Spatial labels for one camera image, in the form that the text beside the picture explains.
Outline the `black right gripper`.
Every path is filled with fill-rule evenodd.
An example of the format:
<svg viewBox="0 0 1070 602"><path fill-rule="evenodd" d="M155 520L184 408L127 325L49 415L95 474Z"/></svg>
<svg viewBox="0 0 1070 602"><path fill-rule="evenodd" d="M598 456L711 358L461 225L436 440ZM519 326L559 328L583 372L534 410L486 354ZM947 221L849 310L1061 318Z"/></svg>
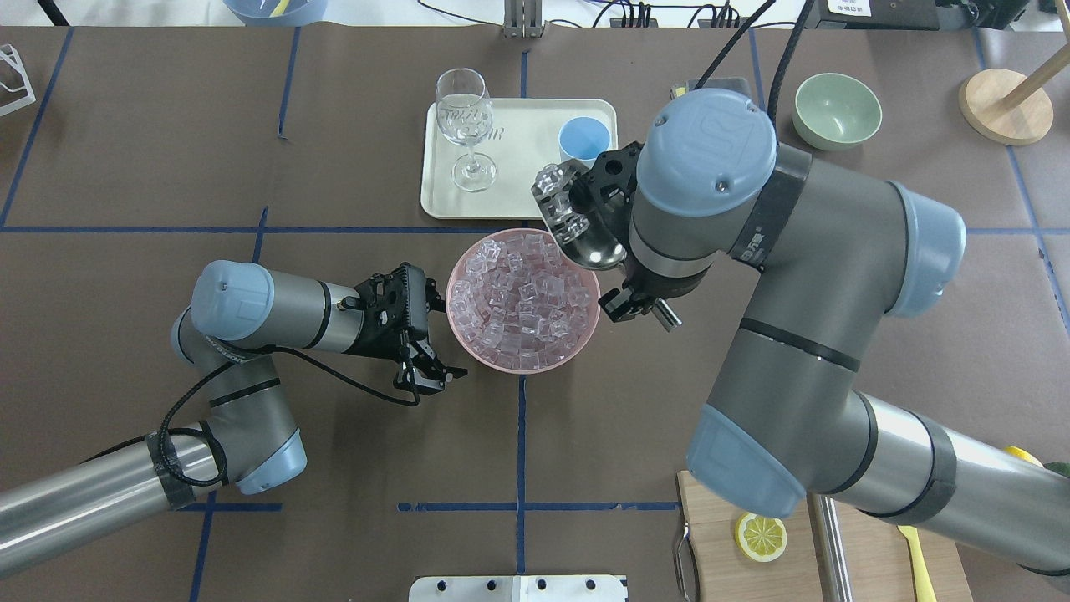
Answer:
<svg viewBox="0 0 1070 602"><path fill-rule="evenodd" d="M615 235L625 235L625 248L628 251L627 275L623 281L635 285L635 289L648 293L649 296L662 298L656 290L658 274L647 269L639 262L637 245L630 241L629 233L632 222L632 209L638 199L637 164L642 145L631 142L622 150L610 150L600 154L599 158L588 169L595 174L595 183L588 184L581 191L583 205L591 207L593 202L603 203L601 214L605 221Z"/></svg>

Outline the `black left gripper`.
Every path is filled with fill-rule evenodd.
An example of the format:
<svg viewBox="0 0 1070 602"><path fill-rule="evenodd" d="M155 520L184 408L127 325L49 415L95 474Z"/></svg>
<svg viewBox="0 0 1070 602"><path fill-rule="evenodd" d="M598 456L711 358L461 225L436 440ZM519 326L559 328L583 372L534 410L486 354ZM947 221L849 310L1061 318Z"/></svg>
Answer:
<svg viewBox="0 0 1070 602"><path fill-rule="evenodd" d="M414 264L377 273L338 302L340 319L360 327L346 355L399 362L395 389L413 396L440 393L467 377L465 367L444 365L429 340L429 312L446 312L434 278Z"/></svg>

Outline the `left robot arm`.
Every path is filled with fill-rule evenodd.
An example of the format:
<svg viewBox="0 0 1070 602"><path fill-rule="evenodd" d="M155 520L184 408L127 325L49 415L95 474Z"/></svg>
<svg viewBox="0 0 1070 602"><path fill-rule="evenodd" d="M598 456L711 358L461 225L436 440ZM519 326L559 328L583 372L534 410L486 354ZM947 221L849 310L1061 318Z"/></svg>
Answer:
<svg viewBox="0 0 1070 602"><path fill-rule="evenodd" d="M58 475L3 494L3 577L22 572L154 514L190 507L233 485L260 494L294 479L307 456L273 361L285 354L323 369L310 351L386 360L406 407L440 393L462 367L431 345L431 312L445 312L435 281L411 263L358 285L217 260L199 275L177 317L171 345L200 373L207 419L175 426L183 393L160 425Z"/></svg>

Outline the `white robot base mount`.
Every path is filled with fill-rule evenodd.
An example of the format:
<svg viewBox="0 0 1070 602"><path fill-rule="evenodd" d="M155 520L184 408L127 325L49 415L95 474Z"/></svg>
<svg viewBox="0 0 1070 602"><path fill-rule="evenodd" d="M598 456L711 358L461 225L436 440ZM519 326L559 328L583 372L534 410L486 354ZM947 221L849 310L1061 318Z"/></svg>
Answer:
<svg viewBox="0 0 1070 602"><path fill-rule="evenodd" d="M628 601L627 578L612 574L425 576L409 601Z"/></svg>

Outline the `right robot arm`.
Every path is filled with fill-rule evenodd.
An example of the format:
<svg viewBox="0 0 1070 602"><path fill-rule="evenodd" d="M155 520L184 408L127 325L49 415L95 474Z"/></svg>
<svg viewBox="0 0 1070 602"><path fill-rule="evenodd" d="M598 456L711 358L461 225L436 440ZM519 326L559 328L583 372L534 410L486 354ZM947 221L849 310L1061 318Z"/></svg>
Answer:
<svg viewBox="0 0 1070 602"><path fill-rule="evenodd" d="M956 276L966 225L895 181L781 144L745 93L692 90L646 142L542 168L532 194L615 323L677 319L723 253L759 272L685 464L764 518L810 492L939 532L1067 590L1067 477L853 387L878 321L924 313Z"/></svg>

